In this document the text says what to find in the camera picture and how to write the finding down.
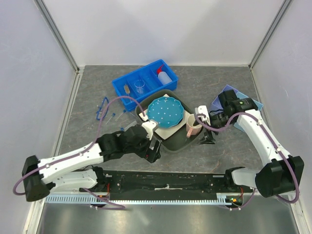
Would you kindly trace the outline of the white wash bottle red cap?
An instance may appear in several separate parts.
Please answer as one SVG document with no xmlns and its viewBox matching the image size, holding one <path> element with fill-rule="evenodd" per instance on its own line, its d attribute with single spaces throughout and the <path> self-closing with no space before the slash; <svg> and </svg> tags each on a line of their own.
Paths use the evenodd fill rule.
<svg viewBox="0 0 312 234">
<path fill-rule="evenodd" d="M 160 67 L 158 67 L 156 73 L 157 73 L 157 77 L 158 77 L 159 81 L 160 81 L 163 85 L 166 85 L 166 84 L 170 83 L 172 80 L 171 80 L 171 78 L 168 76 L 168 74 L 162 70 L 163 66 L 164 66 L 164 65 L 161 65 Z"/>
</svg>

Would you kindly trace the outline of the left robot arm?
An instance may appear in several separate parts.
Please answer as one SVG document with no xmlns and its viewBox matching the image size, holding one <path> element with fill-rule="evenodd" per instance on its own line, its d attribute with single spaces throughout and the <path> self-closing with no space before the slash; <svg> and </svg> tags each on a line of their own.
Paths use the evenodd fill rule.
<svg viewBox="0 0 312 234">
<path fill-rule="evenodd" d="M 56 188 L 56 180 L 78 169 L 120 159 L 126 154 L 135 154 L 150 163 L 160 158 L 157 141 L 150 147 L 158 123 L 147 121 L 126 131 L 104 134 L 90 144 L 66 154 L 46 159 L 29 156 L 22 170 L 26 201 L 33 202 L 47 197 Z"/>
</svg>

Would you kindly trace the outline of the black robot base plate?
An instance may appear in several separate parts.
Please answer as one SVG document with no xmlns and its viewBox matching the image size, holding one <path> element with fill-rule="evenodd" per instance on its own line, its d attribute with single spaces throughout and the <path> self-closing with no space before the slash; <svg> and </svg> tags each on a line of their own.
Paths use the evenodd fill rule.
<svg viewBox="0 0 312 234">
<path fill-rule="evenodd" d="M 97 184 L 91 192 L 108 192 L 111 200 L 214 199 L 217 193 L 250 193 L 242 185 L 230 185 L 224 174 L 107 171 L 94 167 Z"/>
</svg>

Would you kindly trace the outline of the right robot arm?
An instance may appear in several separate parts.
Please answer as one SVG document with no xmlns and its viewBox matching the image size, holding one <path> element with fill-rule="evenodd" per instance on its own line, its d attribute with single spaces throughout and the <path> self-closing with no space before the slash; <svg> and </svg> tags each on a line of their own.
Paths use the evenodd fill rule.
<svg viewBox="0 0 312 234">
<path fill-rule="evenodd" d="M 304 161 L 300 156 L 292 156 L 277 140 L 263 120 L 261 112 L 250 98 L 237 97 L 234 90 L 218 95 L 221 110 L 208 112 L 205 105 L 195 109 L 195 121 L 209 132 L 220 133 L 231 125 L 239 125 L 257 150 L 263 168 L 257 172 L 245 167 L 226 170 L 223 186 L 229 192 L 240 186 L 257 189 L 263 197 L 295 192 L 292 200 L 299 199 L 299 184 L 303 174 Z"/>
</svg>

